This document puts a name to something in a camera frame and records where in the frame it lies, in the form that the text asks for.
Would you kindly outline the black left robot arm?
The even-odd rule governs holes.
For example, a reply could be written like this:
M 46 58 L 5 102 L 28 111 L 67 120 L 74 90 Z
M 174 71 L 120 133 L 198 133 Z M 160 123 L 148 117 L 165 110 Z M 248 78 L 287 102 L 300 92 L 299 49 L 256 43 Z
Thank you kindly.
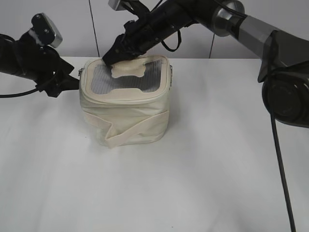
M 45 92 L 56 98 L 63 91 L 78 90 L 79 80 L 70 74 L 74 67 L 60 57 L 49 45 L 36 44 L 29 33 L 19 40 L 0 35 L 0 72 L 35 82 L 32 90 L 1 94 L 2 99 L 22 97 L 35 92 Z

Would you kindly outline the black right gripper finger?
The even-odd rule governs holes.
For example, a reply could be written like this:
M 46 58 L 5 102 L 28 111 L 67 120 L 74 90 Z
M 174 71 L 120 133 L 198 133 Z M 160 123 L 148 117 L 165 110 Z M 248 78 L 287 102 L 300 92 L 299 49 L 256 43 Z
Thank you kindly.
M 144 54 L 144 52 L 139 51 L 131 45 L 127 45 L 126 35 L 120 34 L 116 37 L 109 51 L 102 57 L 102 60 L 106 66 L 112 66 L 121 61 L 133 60 Z

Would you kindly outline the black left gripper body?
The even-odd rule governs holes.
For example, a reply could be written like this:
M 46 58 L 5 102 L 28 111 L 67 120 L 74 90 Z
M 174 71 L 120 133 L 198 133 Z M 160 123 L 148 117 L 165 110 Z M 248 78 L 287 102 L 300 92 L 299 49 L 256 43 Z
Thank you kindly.
M 20 49 L 19 66 L 20 77 L 33 80 L 36 88 L 46 92 L 49 97 L 57 97 L 55 80 L 58 74 L 68 74 L 74 67 L 60 57 L 58 52 L 50 46 L 32 46 Z

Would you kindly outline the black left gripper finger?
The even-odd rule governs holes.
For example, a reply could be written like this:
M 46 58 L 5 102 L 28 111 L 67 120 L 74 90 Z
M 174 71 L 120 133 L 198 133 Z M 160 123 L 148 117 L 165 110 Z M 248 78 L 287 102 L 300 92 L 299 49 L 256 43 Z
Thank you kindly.
M 55 80 L 55 89 L 57 93 L 61 93 L 63 91 L 78 90 L 79 80 L 68 74 L 58 74 Z

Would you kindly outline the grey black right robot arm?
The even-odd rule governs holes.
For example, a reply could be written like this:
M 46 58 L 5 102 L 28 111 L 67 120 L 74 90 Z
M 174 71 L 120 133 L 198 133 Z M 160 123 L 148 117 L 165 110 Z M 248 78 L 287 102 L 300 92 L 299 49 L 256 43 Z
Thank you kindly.
M 232 36 L 262 63 L 258 82 L 267 110 L 281 123 L 309 125 L 309 43 L 245 14 L 238 0 L 167 0 L 149 10 L 138 0 L 112 0 L 114 10 L 138 17 L 103 56 L 107 65 L 132 60 L 193 24 L 220 37 Z

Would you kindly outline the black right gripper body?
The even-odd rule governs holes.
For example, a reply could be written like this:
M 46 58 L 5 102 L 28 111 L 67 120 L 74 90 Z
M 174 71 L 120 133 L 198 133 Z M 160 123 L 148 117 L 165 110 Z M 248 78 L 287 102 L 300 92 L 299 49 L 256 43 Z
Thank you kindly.
M 124 24 L 123 52 L 126 55 L 143 55 L 148 50 L 161 43 L 166 50 L 175 52 L 182 42 L 180 29 L 183 27 L 183 16 L 163 15 L 148 16 Z M 170 35 L 177 33 L 176 48 L 170 48 L 164 42 Z

